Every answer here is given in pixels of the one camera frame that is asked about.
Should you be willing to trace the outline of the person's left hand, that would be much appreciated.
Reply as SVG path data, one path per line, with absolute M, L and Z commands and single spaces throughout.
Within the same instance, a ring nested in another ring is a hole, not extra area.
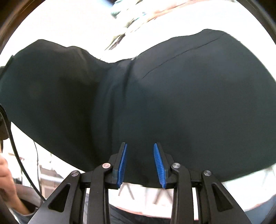
M 22 215 L 29 215 L 30 211 L 19 199 L 12 174 L 8 168 L 7 160 L 1 154 L 1 196 L 4 196 L 6 205 Z

